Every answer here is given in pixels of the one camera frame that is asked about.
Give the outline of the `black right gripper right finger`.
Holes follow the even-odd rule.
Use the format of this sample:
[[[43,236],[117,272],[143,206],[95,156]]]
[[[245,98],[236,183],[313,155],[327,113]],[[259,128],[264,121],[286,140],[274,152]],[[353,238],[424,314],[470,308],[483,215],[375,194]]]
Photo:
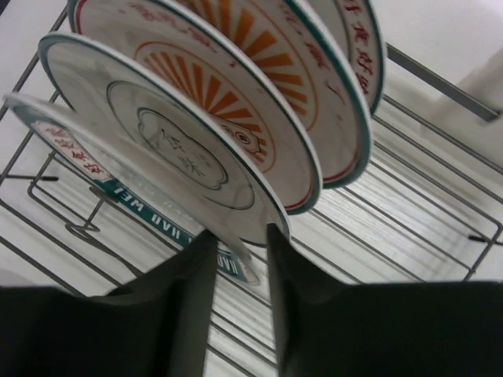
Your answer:
[[[501,375],[501,283],[345,284],[266,236],[279,375]]]

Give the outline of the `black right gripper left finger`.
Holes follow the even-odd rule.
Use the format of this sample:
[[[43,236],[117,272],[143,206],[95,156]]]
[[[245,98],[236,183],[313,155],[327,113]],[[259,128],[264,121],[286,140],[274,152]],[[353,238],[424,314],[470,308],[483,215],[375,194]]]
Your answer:
[[[218,241],[182,251],[106,295],[55,287],[1,290],[4,376],[200,376]]]

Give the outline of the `green rim lettered plate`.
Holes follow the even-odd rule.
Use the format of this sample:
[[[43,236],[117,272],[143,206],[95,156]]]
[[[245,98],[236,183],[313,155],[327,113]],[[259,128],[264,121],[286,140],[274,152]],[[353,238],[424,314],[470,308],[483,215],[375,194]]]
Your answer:
[[[250,252],[232,222],[211,209],[173,169],[68,108],[22,93],[3,98],[21,122],[106,194],[181,246],[202,229],[211,230],[225,245],[217,254],[219,270],[259,285]]]

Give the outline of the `white plate green emblem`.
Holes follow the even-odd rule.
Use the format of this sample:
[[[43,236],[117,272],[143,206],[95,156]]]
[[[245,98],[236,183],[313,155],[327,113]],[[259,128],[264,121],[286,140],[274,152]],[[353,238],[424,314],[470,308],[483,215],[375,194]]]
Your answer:
[[[113,48],[50,32],[38,52],[66,105],[109,133],[134,141],[183,178],[245,242],[262,246],[274,223],[291,233],[285,209],[247,154],[203,109]]]

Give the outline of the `orange sunburst plate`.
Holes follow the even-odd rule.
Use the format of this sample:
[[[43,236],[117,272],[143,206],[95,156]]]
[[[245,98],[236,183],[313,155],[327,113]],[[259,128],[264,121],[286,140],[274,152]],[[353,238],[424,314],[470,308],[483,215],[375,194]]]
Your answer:
[[[369,163],[370,114],[345,54],[305,1],[184,1],[239,47],[283,94],[318,153],[323,184],[356,181]]]
[[[386,75],[386,46],[369,0],[316,0],[310,5],[346,55],[373,114]]]
[[[273,83],[227,37],[179,1],[70,1],[71,29],[175,86],[234,138],[289,214],[321,195],[318,155]]]

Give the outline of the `orange sunburst plate front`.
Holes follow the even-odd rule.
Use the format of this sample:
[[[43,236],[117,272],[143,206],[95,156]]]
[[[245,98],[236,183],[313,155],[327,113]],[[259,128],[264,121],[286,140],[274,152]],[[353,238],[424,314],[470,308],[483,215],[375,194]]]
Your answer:
[[[373,114],[386,75],[386,46],[369,0],[316,0],[310,5],[346,55]]]

